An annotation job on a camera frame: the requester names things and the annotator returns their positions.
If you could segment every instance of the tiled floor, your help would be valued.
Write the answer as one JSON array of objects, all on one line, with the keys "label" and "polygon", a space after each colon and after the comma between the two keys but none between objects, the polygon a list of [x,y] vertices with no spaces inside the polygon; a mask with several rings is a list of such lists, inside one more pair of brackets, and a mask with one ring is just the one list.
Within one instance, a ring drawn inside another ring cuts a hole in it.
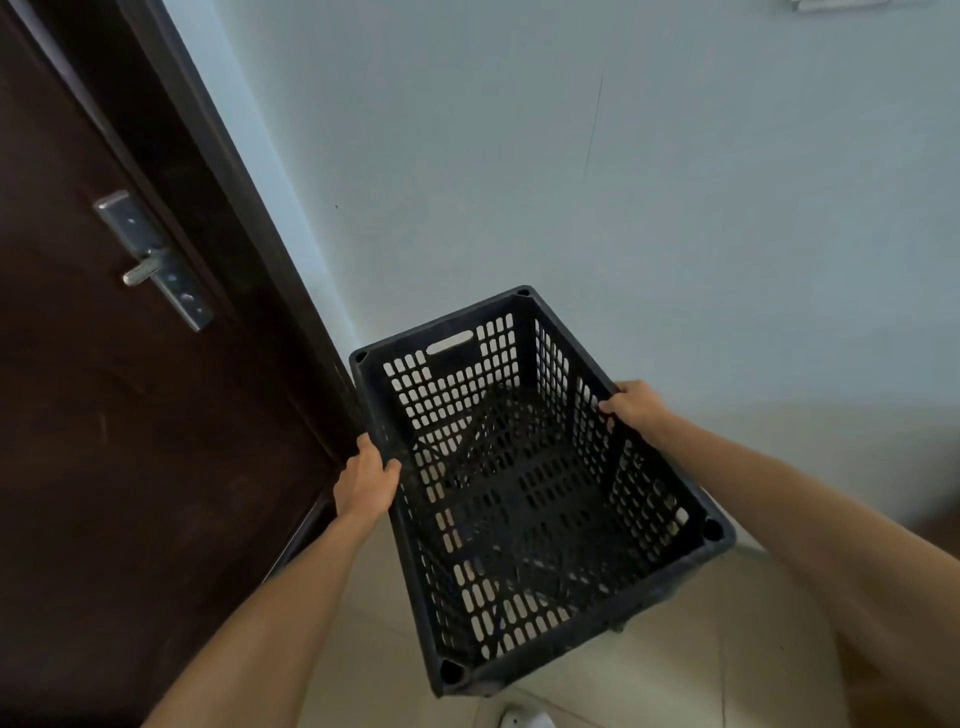
[{"label": "tiled floor", "polygon": [[496,698],[427,685],[390,526],[364,546],[317,664],[301,728],[493,728],[510,703],[559,728],[841,728],[846,707],[817,606],[770,560],[735,551],[670,601]]}]

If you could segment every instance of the plastic crate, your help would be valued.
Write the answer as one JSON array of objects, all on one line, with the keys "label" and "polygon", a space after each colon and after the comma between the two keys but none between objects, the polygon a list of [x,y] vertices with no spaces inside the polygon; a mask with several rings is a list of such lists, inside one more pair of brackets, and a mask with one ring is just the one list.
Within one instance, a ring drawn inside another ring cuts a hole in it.
[{"label": "plastic crate", "polygon": [[673,594],[735,531],[530,286],[354,352],[436,695],[492,695]]}]

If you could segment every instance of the door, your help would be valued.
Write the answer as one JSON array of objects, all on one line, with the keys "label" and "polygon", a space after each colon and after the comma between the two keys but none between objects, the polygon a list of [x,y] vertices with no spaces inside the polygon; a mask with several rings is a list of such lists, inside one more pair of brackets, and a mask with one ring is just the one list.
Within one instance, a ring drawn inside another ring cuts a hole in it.
[{"label": "door", "polygon": [[0,8],[0,722],[136,723],[337,465],[209,291],[194,332],[94,211],[132,190]]}]

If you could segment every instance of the door handle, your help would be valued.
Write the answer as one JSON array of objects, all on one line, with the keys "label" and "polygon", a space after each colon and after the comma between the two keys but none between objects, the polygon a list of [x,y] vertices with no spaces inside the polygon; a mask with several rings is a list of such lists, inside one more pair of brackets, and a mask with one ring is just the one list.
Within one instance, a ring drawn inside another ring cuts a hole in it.
[{"label": "door handle", "polygon": [[162,253],[153,253],[144,258],[123,275],[123,281],[128,286],[140,285],[144,280],[152,278],[163,267]]},{"label": "door handle", "polygon": [[124,283],[135,286],[151,279],[195,331],[213,320],[213,311],[201,295],[196,275],[171,250],[153,216],[130,192],[114,192],[97,200],[93,208],[137,261],[123,275]]}]

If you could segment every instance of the crate handle hole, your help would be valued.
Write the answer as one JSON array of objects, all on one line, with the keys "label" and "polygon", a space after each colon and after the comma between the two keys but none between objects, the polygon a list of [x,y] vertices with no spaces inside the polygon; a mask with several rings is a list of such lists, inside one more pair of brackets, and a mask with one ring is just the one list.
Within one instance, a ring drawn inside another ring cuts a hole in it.
[{"label": "crate handle hole", "polygon": [[464,681],[467,671],[463,665],[457,665],[449,660],[440,662],[440,679],[448,685],[459,685]]},{"label": "crate handle hole", "polygon": [[447,336],[443,341],[435,341],[426,348],[426,352],[430,355],[445,352],[447,349],[453,349],[453,347],[459,347],[461,344],[465,344],[472,338],[473,331],[468,328],[466,331],[453,334],[453,336]]},{"label": "crate handle hole", "polygon": [[708,541],[720,541],[723,538],[723,526],[714,519],[704,523],[704,538]]}]

